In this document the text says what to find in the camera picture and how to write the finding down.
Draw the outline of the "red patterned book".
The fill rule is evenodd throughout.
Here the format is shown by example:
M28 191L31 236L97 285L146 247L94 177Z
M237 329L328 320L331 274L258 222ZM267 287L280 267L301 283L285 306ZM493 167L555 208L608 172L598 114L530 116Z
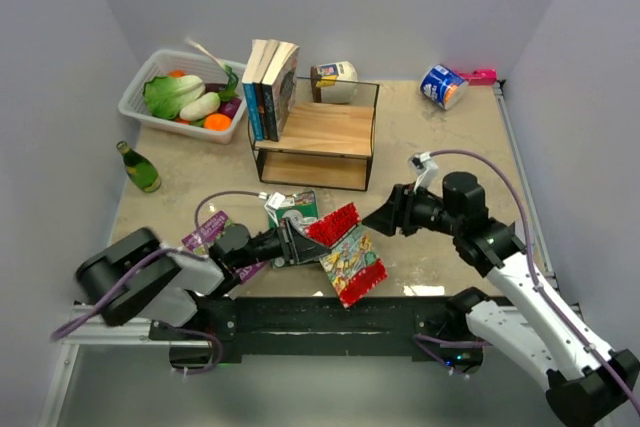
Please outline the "red patterned book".
M308 226L306 234L330 249L319 262L345 309L387 279L387 270L353 202Z

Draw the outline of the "green coin book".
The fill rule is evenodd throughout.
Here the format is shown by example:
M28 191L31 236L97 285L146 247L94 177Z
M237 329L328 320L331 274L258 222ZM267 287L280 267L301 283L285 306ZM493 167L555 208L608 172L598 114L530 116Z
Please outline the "green coin book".
M284 218L289 218L306 230L319 219L316 195L313 190L285 196L286 201L277 211L266 210L270 228L275 227L277 223L282 224Z

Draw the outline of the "blue 26-storey treehouse book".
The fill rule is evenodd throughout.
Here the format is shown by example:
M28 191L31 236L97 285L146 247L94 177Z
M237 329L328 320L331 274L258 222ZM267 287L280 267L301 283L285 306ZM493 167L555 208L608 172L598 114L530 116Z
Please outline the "blue 26-storey treehouse book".
M254 39L252 41L252 50L242 77L242 87L247 104L249 122L256 141L262 141L264 139L264 135L258 111L258 96L254 86L254 76L257 72L266 45L267 41L264 39Z

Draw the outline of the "dark Edward Tulane book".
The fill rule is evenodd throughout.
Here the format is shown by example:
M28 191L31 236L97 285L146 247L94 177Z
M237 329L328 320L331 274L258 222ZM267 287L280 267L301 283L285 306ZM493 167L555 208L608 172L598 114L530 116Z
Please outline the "dark Edward Tulane book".
M267 123L267 114L266 114L266 106L265 106L265 98L263 93L263 78L269 68L271 60L278 48L279 41L275 39L264 40L261 42L260 46L261 54L258 59L258 64L255 69L253 75L253 85L256 94L256 104L258 110L258 116L261 126L262 139L269 139L269 130Z

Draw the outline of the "Little Women book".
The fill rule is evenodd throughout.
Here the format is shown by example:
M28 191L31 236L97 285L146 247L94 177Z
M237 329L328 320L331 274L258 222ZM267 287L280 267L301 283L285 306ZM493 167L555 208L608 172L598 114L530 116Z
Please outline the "Little Women book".
M279 142L295 103L299 46L280 42L263 78L269 139Z

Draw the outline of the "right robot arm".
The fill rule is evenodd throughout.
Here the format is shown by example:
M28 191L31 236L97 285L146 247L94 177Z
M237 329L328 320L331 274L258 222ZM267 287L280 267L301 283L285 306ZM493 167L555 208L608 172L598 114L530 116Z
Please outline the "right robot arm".
M397 184L363 223L386 236L409 236L421 228L451 236L459 257L524 321L508 319L495 301L467 289L451 299L455 309L445 316L448 333L459 340L474 335L500 350L542 388L564 425L593 426L625 401L639 402L633 394L638 358L611 347L564 302L515 230L490 216L474 175L446 175L441 195Z

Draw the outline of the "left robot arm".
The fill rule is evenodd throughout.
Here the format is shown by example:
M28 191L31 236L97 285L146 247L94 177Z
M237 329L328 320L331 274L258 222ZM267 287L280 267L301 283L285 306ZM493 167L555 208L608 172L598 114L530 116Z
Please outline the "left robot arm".
M217 298L240 283L239 271L245 267L275 259L305 264L329 253L329 247L289 220L256 235L232 224L203 257L163 246L144 227L82 263L75 277L106 325L121 326L142 316L196 339L206 330L207 315L198 309L195 292Z

